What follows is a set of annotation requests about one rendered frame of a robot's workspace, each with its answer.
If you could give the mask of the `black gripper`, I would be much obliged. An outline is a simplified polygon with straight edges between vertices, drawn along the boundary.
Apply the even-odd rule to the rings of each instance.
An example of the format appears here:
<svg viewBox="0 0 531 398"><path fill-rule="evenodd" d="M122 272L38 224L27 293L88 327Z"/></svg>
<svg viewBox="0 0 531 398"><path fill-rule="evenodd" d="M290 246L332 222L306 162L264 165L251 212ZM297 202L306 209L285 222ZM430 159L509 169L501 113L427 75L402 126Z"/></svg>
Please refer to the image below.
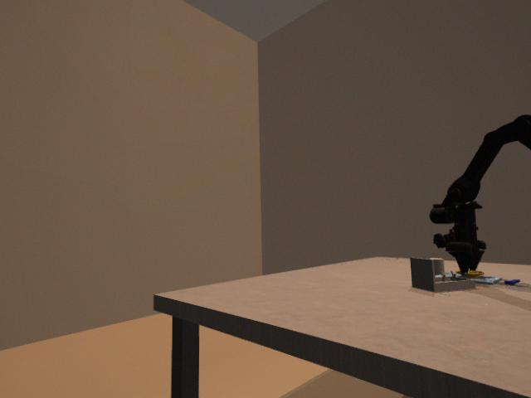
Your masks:
<svg viewBox="0 0 531 398"><path fill-rule="evenodd" d="M485 252L486 243L477 240L476 224L455 223L452 230L455 231L455 242L447 243L446 251L455 257L460 273L464 276L465 273L468 274L469 269L476 270Z"/></svg>

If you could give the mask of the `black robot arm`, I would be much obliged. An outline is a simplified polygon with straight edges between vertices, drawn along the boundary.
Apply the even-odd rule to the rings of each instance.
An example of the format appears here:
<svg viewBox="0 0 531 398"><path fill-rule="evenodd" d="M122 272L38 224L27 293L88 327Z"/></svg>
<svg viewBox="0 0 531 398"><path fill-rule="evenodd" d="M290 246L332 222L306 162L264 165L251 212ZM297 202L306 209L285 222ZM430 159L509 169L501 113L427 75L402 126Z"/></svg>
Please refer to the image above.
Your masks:
<svg viewBox="0 0 531 398"><path fill-rule="evenodd" d="M442 204L433 204L429 214L431 221L436 224L476 224L475 209L482 206L473 200L479 193L480 181L503 144L514 141L520 141L531 150L531 115L519 116L514 122L485 135L470 165L462 176L451 184ZM445 248L449 242L455 242L455 231L449 232L447 235L434 235L434 244L438 249Z"/></svg>

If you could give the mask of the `yellow round plate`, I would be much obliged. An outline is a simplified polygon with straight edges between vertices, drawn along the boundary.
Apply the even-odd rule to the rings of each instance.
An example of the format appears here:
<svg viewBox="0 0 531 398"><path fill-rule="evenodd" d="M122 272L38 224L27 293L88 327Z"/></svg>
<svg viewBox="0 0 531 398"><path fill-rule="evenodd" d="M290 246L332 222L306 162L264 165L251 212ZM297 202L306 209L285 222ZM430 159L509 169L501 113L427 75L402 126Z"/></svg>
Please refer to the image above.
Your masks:
<svg viewBox="0 0 531 398"><path fill-rule="evenodd" d="M457 274L461 274L460 271L456 271ZM479 278L479 275L483 275L484 272L481 272L481 271L474 271L474 270L469 270L468 271L468 274L466 275L466 278Z"/></svg>

